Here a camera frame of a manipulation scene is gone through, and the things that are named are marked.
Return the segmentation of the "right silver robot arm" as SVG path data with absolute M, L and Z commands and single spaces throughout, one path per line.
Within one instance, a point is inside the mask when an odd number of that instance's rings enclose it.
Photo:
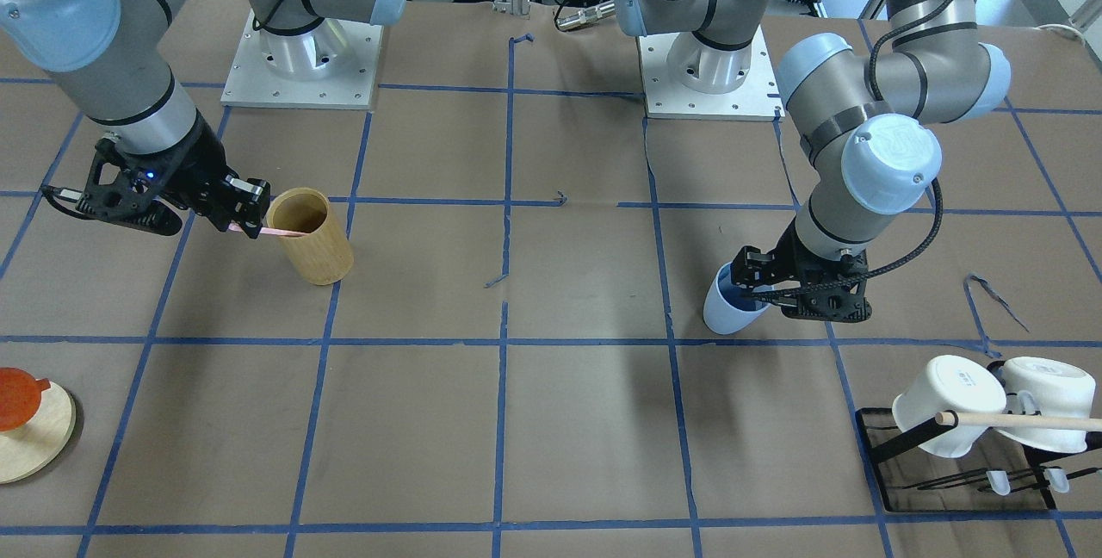
M 82 189 L 43 185 L 52 208 L 172 236 L 193 210 L 218 230 L 264 233 L 271 187 L 241 178 L 158 45 L 188 0 L 3 0 L 3 31 L 102 137 Z M 249 0 L 251 21 L 224 98 L 231 104 L 370 103 L 363 44 L 400 20 L 406 0 Z

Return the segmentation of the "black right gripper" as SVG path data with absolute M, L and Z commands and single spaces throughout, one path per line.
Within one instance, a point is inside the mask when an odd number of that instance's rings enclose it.
M 172 236 L 182 219 L 170 208 L 194 210 L 218 230 L 256 239 L 270 208 L 271 186 L 241 180 L 226 163 L 224 146 L 197 114 L 180 142 L 148 155 L 123 152 L 117 139 L 95 146 L 90 174 L 72 215 Z

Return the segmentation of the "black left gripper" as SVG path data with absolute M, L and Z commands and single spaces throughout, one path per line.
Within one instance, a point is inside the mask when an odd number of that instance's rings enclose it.
M 864 253 L 839 261 L 822 258 L 796 236 L 796 224 L 768 253 L 741 248 L 730 264 L 730 281 L 746 288 L 744 296 L 782 308 L 784 316 L 858 323 L 871 316 Z

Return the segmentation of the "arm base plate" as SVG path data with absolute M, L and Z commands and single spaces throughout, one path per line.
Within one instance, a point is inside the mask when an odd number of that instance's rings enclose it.
M 245 19 L 220 97 L 226 106 L 369 111 L 383 26 L 326 19 L 313 31 L 280 36 Z
M 704 46 L 692 33 L 637 39 L 648 117 L 771 121 L 784 101 L 761 28 L 744 49 Z

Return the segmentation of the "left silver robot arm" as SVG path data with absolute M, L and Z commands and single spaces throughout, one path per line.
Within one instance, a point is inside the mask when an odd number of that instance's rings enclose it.
M 670 66 L 689 90 L 739 84 L 767 0 L 614 0 L 633 37 L 674 34 Z M 942 149 L 930 129 L 991 112 L 1012 68 L 981 43 L 975 0 L 887 0 L 892 29 L 861 57 L 834 33 L 789 49 L 775 71 L 819 181 L 771 251 L 744 245 L 714 276 L 703 305 L 720 335 L 770 305 L 810 321 L 869 318 L 871 278 L 934 240 L 944 217 Z

